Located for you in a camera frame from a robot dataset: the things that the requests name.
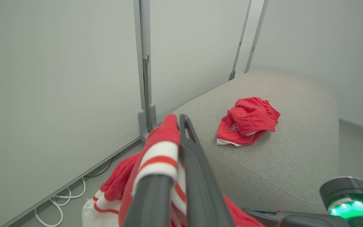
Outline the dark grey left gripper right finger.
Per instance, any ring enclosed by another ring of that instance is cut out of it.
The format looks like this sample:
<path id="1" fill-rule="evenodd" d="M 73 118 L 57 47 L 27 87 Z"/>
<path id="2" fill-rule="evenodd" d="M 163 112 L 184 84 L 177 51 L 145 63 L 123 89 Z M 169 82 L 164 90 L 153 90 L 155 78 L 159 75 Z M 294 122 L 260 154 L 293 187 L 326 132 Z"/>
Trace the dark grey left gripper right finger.
<path id="1" fill-rule="evenodd" d="M 181 159 L 185 166 L 190 227 L 235 227 L 200 140 L 186 114 L 180 115 Z"/>

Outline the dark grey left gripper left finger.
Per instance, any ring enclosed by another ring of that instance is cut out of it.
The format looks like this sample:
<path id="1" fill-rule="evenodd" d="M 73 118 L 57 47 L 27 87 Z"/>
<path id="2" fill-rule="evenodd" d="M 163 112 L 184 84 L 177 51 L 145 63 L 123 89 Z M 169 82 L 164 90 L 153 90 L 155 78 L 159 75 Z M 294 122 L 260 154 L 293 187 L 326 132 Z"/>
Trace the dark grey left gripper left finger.
<path id="1" fill-rule="evenodd" d="M 149 175 L 137 183 L 124 227 L 170 227 L 170 185 L 165 175 Z"/>

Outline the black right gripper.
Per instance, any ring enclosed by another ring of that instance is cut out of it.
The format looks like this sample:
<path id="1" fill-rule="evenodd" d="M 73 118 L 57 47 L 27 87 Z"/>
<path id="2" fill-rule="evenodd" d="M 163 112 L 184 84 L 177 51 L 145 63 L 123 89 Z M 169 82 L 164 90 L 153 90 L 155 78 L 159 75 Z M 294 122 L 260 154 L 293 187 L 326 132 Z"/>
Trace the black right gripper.
<path id="1" fill-rule="evenodd" d="M 265 227 L 363 227 L 363 181 L 337 177 L 320 187 L 329 215 L 242 208 Z"/>

